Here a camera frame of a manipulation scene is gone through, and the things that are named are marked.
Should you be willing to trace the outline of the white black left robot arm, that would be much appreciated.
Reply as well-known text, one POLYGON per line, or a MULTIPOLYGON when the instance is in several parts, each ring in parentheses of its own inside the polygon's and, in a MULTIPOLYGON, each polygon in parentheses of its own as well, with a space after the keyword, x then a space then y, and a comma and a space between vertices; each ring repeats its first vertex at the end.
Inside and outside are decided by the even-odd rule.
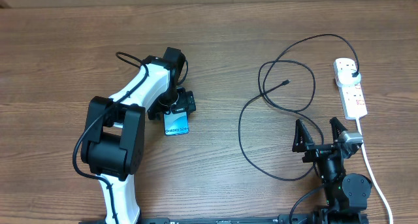
POLYGON ((188 61, 181 50, 168 47, 163 57, 145 59, 124 52, 116 57, 139 72, 117 93, 92 98, 72 165, 100 183, 106 205, 101 223, 140 223, 135 174, 144 155, 146 120, 163 120, 167 136, 184 135, 196 104, 193 92, 182 87, 188 61))

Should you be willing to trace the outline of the Samsung Galaxy smartphone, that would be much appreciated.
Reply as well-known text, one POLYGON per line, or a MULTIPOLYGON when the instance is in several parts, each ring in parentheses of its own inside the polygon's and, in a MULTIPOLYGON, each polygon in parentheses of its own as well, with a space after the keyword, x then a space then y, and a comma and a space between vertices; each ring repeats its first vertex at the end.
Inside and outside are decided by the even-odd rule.
POLYGON ((189 124, 186 112, 178 114, 165 114, 163 119, 165 134, 167 136, 188 134, 189 124))

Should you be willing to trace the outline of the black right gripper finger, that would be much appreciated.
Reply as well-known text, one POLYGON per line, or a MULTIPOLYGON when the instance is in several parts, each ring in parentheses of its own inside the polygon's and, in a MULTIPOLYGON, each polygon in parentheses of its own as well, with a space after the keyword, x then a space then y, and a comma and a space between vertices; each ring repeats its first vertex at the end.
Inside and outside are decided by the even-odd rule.
POLYGON ((331 129, 332 129, 332 139, 334 142, 338 141, 339 136, 347 130, 345 126, 338 120, 337 117, 330 119, 331 129))
POLYGON ((306 152, 314 147, 314 141, 308 132, 306 126, 300 119, 295 122, 295 137, 292 146, 292 152, 306 152))

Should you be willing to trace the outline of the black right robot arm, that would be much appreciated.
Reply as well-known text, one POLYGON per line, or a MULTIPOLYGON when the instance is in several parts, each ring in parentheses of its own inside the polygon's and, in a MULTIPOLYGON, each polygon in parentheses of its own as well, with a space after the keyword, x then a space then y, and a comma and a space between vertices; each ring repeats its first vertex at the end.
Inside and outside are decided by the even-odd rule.
POLYGON ((348 174, 344 161, 361 148, 362 135, 348 131, 337 118, 330 119, 332 143, 317 145, 306 126, 296 121, 292 151, 303 153, 304 163, 317 165, 321 185, 302 196, 289 212, 289 223, 368 223, 368 198, 372 181, 362 174, 348 174), (294 214, 296 207, 311 195, 323 190, 327 204, 318 206, 309 214, 294 214))

